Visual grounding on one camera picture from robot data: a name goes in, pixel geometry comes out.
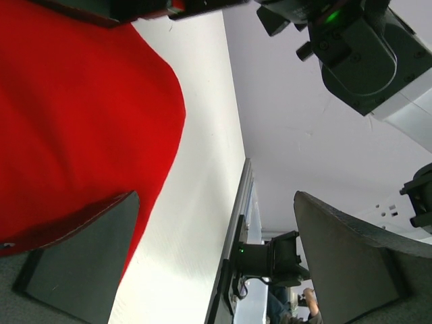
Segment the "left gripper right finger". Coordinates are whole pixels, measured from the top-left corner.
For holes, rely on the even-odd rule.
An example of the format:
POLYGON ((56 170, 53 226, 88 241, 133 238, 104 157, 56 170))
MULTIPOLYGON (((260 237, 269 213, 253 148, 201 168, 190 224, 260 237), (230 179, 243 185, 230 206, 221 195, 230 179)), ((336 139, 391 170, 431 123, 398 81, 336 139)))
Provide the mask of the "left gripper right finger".
POLYGON ((306 192, 294 214, 324 323, 431 322, 431 245, 306 192))

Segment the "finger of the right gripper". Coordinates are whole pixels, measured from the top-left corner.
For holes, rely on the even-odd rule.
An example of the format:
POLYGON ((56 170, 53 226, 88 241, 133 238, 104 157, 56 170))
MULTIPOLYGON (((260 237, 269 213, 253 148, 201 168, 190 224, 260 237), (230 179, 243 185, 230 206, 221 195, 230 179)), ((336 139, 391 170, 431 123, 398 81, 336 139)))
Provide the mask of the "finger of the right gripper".
POLYGON ((44 0, 34 3, 105 28, 128 23, 135 17, 135 1, 129 0, 44 0))

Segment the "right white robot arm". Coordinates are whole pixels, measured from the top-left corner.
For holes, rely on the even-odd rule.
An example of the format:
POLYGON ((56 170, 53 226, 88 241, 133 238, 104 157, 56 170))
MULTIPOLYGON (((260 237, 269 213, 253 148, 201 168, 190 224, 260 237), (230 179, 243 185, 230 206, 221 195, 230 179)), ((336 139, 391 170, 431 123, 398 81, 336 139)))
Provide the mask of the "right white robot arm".
MULTIPOLYGON (((137 19, 183 20, 250 1, 33 1, 65 16, 112 28, 137 19)), ((327 90, 362 116, 399 130, 431 153, 431 46, 390 1, 254 1, 269 36, 290 24, 309 40, 296 54, 319 60, 327 90)), ((383 229, 431 244, 431 163, 384 211, 360 214, 383 229)))

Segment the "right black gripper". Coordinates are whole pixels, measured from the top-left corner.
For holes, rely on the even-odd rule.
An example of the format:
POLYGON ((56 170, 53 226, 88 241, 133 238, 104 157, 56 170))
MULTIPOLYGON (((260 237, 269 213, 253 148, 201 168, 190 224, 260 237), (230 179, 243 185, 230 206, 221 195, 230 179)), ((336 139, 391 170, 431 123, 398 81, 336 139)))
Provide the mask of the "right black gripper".
MULTIPOLYGON (((181 20, 247 3, 244 0, 185 1, 184 9, 169 14, 169 18, 181 20)), ((328 0, 267 0, 257 1, 257 3, 259 8, 256 15, 269 36, 279 34, 290 24, 294 24, 299 31, 304 30, 310 21, 336 4, 335 1, 328 0)))

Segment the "red t shirt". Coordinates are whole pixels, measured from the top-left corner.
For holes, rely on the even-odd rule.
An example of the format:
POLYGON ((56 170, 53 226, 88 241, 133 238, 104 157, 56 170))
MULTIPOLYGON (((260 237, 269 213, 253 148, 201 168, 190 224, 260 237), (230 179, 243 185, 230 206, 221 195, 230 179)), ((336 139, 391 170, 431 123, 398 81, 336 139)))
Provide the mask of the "red t shirt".
POLYGON ((1 2, 1 256, 88 221, 135 191, 132 256, 174 162, 180 83, 131 24, 107 29, 31 1, 1 2))

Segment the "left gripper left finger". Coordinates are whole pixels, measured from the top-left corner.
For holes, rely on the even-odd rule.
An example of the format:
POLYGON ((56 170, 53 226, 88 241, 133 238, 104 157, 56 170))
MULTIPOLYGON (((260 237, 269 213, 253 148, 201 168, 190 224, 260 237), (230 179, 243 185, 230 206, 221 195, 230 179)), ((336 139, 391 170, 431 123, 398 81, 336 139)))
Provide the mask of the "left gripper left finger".
POLYGON ((128 192, 84 208, 75 229, 34 249, 1 243, 1 322, 108 323, 139 208, 128 192))

